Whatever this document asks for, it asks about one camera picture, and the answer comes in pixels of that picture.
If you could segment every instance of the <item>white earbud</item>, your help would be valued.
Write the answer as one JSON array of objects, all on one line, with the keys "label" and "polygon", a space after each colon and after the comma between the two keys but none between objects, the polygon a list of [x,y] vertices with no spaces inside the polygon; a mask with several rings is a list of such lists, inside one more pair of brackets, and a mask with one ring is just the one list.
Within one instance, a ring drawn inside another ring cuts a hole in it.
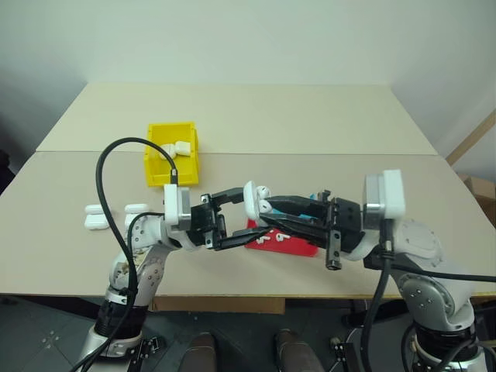
[{"label": "white earbud", "polygon": [[270,190],[267,186],[257,186],[257,194],[260,199],[270,197]]},{"label": "white earbud", "polygon": [[259,200],[258,201],[258,210],[260,213],[268,213],[272,210],[272,205],[266,200]]}]

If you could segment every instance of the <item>brown shoe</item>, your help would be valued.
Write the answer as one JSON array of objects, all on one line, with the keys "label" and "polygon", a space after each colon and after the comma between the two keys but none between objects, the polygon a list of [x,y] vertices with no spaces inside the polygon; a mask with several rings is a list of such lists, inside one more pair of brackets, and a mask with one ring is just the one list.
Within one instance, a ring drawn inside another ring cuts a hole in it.
[{"label": "brown shoe", "polygon": [[215,339],[210,333],[202,333],[191,341],[183,355],[178,372],[216,372],[217,354]]},{"label": "brown shoe", "polygon": [[275,343],[280,372],[325,372],[312,348],[296,332],[282,329],[275,336]]}]

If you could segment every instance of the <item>wire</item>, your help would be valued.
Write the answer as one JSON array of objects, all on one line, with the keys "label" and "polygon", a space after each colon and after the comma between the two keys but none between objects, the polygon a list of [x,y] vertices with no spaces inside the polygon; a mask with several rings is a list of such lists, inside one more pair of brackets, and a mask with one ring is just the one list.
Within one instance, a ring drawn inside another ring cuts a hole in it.
[{"label": "wire", "polygon": [[391,272],[391,258],[384,258],[384,267],[381,272],[381,279],[379,279],[379,284],[377,284],[374,298],[370,303],[370,307],[365,315],[365,321],[363,322],[363,331],[360,338],[360,355],[362,359],[363,368],[365,372],[372,372],[369,361],[369,341],[370,341],[370,331],[374,323],[375,316],[381,305],[381,299],[386,289],[386,284],[388,283],[389,273]]},{"label": "wire", "polygon": [[338,361],[334,362],[334,364],[329,368],[329,372],[333,372],[338,366],[339,366],[339,362]]},{"label": "wire", "polygon": [[408,361],[406,360],[406,343],[408,342],[408,336],[410,336],[410,332],[413,330],[413,327],[413,323],[409,325],[401,338],[401,362],[403,363],[403,369],[405,372],[410,372],[410,369],[408,368]]},{"label": "wire", "polygon": [[391,265],[393,270],[406,271],[412,274],[426,275],[429,277],[439,277],[442,279],[452,279],[454,281],[488,281],[491,283],[496,283],[496,277],[490,275],[468,275],[468,274],[449,274],[449,273],[437,273],[435,271],[426,271],[422,269],[417,269],[414,267],[400,265],[393,263]]},{"label": "wire", "polygon": [[463,341],[462,343],[460,343],[459,345],[456,345],[455,347],[453,347],[443,358],[443,360],[441,360],[441,363],[439,363],[434,369],[432,369],[432,372],[442,372],[444,371],[444,369],[448,366],[448,364],[450,364],[453,359],[456,357],[456,355],[458,355],[458,353],[464,348],[464,347],[467,347],[469,346],[470,344],[472,344],[472,340],[471,339],[466,339],[465,341]]},{"label": "wire", "polygon": [[350,333],[348,333],[348,336],[346,337],[345,343],[348,343],[351,340],[351,336],[356,332],[358,328],[353,328]]},{"label": "wire", "polygon": [[107,203],[107,199],[105,197],[105,192],[103,191],[103,181],[102,181],[102,174],[103,174],[103,164],[105,163],[105,159],[107,156],[114,150],[117,146],[122,145],[124,143],[142,143],[144,145],[153,147],[155,150],[157,150],[159,153],[164,155],[164,157],[167,159],[167,161],[170,164],[170,182],[171,183],[178,183],[177,179],[177,168],[176,164],[172,160],[172,158],[169,156],[169,154],[162,149],[160,146],[157,144],[150,142],[148,140],[144,140],[142,138],[137,138],[137,137],[126,137],[126,138],[121,138],[118,139],[112,143],[110,143],[100,154],[100,157],[98,158],[98,162],[96,164],[96,172],[95,172],[95,181],[96,181],[96,191],[98,194],[98,200],[100,201],[100,205],[102,206],[103,213],[105,214],[105,217],[107,218],[108,225],[111,229],[111,231],[114,234],[115,239],[117,240],[117,243],[120,245],[121,250],[123,251],[124,255],[126,256],[127,263],[129,265],[129,281],[128,281],[128,288],[127,288],[127,301],[126,301],[126,310],[124,311],[124,315],[122,318],[119,320],[119,323],[117,326],[113,329],[112,333],[108,336],[107,340],[104,341],[102,345],[100,345],[98,348],[96,348],[94,351],[89,353],[87,356],[85,356],[83,359],[81,359],[79,362],[77,362],[70,370],[70,372],[75,372],[78,370],[79,367],[83,366],[81,369],[81,372],[87,371],[91,365],[95,362],[95,360],[98,358],[98,356],[105,350],[109,345],[110,342],[115,338],[115,335],[118,333],[119,329],[121,328],[122,324],[124,324],[124,321],[126,321],[131,309],[133,308],[134,304],[134,299],[136,298],[136,294],[138,291],[138,280],[137,280],[137,273],[136,273],[136,266],[134,264],[134,259],[133,259],[133,252],[131,249],[130,245],[126,245],[126,242],[124,241],[124,238],[121,236],[119,228],[117,227],[114,218],[112,217],[112,213],[110,212],[109,204]]},{"label": "wire", "polygon": [[394,259],[393,228],[394,221],[392,219],[385,219],[381,222],[381,237],[379,239],[379,247],[381,248],[379,256],[383,263],[381,278],[379,279],[379,283],[377,283],[374,297],[372,298],[370,307],[365,315],[365,320],[363,321],[363,331],[360,337],[360,357],[365,372],[372,372],[369,358],[370,333],[377,315],[377,311],[379,310],[379,306],[381,306],[381,299],[384,295],[386,285],[388,284],[392,260]]}]

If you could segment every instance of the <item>yellow plastic box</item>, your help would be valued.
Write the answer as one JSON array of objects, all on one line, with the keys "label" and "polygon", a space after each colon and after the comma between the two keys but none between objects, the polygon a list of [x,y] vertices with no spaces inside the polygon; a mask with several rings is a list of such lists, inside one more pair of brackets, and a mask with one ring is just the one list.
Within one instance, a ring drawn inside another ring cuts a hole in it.
[{"label": "yellow plastic box", "polygon": [[[159,146],[177,141],[189,142],[191,155],[189,157],[177,155],[174,162],[179,173],[180,185],[198,183],[198,137],[193,122],[149,124],[148,140]],[[148,186],[163,186],[171,182],[171,166],[167,160],[160,158],[158,151],[147,146],[144,162]]]}]

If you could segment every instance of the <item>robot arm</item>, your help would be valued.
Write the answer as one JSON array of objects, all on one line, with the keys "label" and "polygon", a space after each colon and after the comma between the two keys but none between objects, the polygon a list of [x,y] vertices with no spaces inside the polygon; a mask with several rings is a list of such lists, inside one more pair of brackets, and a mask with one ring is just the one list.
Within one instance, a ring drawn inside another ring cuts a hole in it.
[{"label": "robot arm", "polygon": [[[342,268],[345,260],[364,260],[369,268],[381,268],[374,248],[379,241],[382,220],[394,220],[396,262],[430,271],[463,273],[461,267],[443,256],[439,240],[419,222],[403,221],[405,201],[399,171],[367,176],[363,211],[360,205],[341,198],[328,200],[330,193],[319,193],[316,200],[298,196],[271,197],[265,187],[249,182],[244,188],[233,188],[201,196],[201,204],[190,206],[189,190],[168,184],[164,188],[164,217],[143,217],[133,228],[133,256],[138,273],[138,295],[132,316],[118,337],[102,354],[123,358],[141,354],[141,328],[157,287],[164,276],[164,265],[170,252],[184,248],[224,250],[242,246],[278,228],[290,236],[308,240],[326,249],[325,265],[330,270]],[[227,236],[221,206],[244,202],[246,215],[258,227],[243,229]],[[275,208],[282,213],[271,213]],[[82,356],[101,345],[122,315],[127,287],[127,262],[121,253],[114,261],[98,321],[89,331]],[[474,310],[470,304],[473,287],[464,281],[434,279],[423,275],[393,270],[391,273],[415,320],[415,345],[425,366],[437,365],[446,351],[466,339],[475,341]],[[466,347],[462,363],[455,370],[486,371],[482,350]],[[139,360],[131,357],[130,363]],[[95,364],[91,370],[99,370]]]}]

